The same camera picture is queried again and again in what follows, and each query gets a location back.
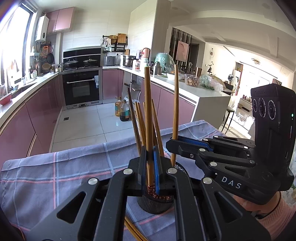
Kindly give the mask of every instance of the cutting board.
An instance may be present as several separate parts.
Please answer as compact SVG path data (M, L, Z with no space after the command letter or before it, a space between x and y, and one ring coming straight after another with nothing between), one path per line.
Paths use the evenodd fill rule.
M126 34L118 34L117 36L118 43L126 43Z

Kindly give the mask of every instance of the person's arm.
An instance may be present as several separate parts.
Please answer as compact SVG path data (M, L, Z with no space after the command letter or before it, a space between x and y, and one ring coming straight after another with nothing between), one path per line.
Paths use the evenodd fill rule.
M296 211L296 206L290 207L280 192L265 205L258 205L238 196L233 198L247 211L257 211L257 220L269 231L272 240L286 228Z

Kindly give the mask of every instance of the checkered tablecloth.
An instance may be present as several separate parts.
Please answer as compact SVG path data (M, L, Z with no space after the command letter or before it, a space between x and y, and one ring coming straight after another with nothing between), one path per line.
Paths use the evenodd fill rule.
M161 130L161 135L165 146L172 136L172 128ZM223 134L199 120L179 126L179 135L202 139ZM130 137L6 161L0 175L1 208L9 221L26 233L90 177L109 178L137 156L135 138ZM177 156L177 161L191 177L201 179L204 176L193 160ZM150 241L176 239L173 209L152 215L138 206L136 197L128 197L126 206L132 222ZM123 240L135 240L126 228Z

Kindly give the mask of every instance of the built-in oven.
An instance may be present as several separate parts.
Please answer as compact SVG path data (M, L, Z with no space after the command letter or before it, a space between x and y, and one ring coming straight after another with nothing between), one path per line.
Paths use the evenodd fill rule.
M102 67L62 73L66 108L103 103Z

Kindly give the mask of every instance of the oven handle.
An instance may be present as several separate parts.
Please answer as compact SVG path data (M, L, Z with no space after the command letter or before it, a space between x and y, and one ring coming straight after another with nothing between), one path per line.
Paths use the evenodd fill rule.
M91 79L91 80L80 80L80 81L73 81L73 82L67 82L67 84L72 84L72 83L78 83L78 82L84 82L84 81L95 81L95 79Z

